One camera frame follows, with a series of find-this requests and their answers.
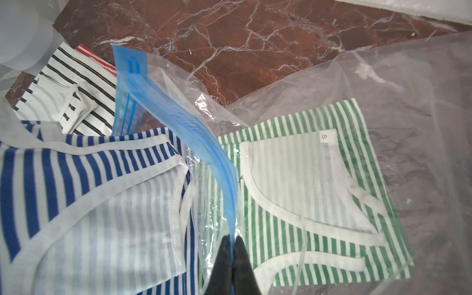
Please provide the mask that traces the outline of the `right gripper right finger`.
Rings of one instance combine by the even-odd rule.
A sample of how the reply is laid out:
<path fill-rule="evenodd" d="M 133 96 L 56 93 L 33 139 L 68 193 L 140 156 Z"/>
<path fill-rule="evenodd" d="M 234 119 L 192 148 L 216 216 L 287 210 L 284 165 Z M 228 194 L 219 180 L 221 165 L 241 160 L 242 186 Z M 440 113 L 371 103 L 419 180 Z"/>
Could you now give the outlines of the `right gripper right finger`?
<path fill-rule="evenodd" d="M 236 237 L 232 281 L 235 295 L 261 295 L 243 238 Z"/>

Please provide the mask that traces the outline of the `blue white striped top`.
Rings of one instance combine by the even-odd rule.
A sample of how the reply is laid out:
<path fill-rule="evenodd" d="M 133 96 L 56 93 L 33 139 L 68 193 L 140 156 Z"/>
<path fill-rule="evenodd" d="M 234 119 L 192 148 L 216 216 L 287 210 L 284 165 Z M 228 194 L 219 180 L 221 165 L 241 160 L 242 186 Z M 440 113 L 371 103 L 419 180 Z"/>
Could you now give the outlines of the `blue white striped top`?
<path fill-rule="evenodd" d="M 1 124 L 1 293 L 192 295 L 186 145 L 166 128 Z"/>

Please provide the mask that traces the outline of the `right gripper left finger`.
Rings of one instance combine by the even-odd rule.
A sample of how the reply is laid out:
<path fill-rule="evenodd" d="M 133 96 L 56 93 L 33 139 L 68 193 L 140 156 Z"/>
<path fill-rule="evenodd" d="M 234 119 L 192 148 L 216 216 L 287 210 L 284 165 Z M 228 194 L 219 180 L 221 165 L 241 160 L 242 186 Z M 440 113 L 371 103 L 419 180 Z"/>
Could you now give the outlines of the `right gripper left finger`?
<path fill-rule="evenodd" d="M 232 288 L 232 261 L 230 236 L 220 243 L 215 265 L 205 295 L 230 295 Z"/>

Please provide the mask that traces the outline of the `red white striped top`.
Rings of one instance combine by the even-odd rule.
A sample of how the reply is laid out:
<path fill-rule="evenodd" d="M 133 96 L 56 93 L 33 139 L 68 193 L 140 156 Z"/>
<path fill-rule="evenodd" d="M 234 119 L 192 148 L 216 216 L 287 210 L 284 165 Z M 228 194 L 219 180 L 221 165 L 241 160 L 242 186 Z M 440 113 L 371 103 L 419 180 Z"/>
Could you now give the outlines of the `red white striped top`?
<path fill-rule="evenodd" d="M 97 64 L 100 64 L 102 68 L 107 70 L 107 72 L 111 73 L 114 77 L 117 77 L 116 67 L 108 63 L 107 61 L 103 60 L 101 57 L 99 57 L 96 53 L 91 51 L 86 46 L 80 44 L 79 46 L 77 46 L 76 51 L 94 60 Z"/>

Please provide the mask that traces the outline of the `clear vacuum bag blue zip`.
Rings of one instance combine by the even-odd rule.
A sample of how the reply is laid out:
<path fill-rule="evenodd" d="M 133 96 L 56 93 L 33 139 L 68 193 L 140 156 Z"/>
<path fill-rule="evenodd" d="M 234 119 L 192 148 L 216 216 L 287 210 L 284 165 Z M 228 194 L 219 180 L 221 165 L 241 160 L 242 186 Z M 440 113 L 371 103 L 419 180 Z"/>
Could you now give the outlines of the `clear vacuum bag blue zip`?
<path fill-rule="evenodd" d="M 224 236 L 264 295 L 472 292 L 472 35 L 348 52 L 226 108 L 168 60 L 116 46 L 117 124 L 188 145 L 188 277 Z"/>

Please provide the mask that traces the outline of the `black white striped top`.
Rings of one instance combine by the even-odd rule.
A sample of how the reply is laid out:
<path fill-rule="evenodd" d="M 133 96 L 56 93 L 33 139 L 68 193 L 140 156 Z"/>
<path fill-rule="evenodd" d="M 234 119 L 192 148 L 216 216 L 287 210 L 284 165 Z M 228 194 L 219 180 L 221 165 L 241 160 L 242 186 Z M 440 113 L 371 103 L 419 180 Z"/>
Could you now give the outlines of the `black white striped top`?
<path fill-rule="evenodd" d="M 54 121 L 64 134 L 110 136 L 117 77 L 62 43 L 13 107 L 21 120 Z"/>

